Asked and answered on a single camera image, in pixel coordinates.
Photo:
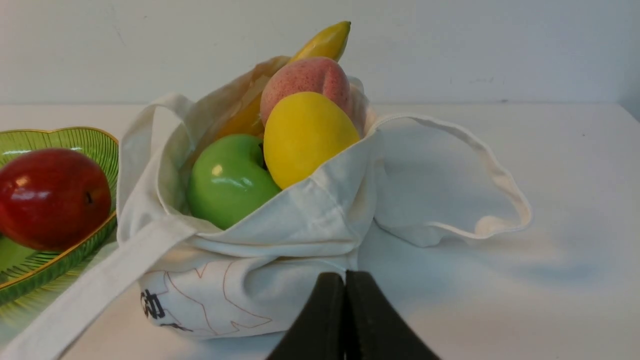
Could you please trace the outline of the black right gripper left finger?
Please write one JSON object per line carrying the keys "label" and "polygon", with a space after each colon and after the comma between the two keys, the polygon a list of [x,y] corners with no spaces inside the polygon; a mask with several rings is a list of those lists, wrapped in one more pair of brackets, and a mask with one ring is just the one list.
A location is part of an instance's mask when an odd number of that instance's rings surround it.
{"label": "black right gripper left finger", "polygon": [[344,300],[343,278],[337,273],[322,272],[302,311],[268,360],[343,360]]}

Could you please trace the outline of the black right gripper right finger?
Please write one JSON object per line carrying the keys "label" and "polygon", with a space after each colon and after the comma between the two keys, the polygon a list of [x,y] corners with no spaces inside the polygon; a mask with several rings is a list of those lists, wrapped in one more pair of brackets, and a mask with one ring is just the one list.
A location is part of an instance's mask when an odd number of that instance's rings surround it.
{"label": "black right gripper right finger", "polygon": [[347,360],[439,360],[394,309],[369,272],[346,273],[345,300]]}

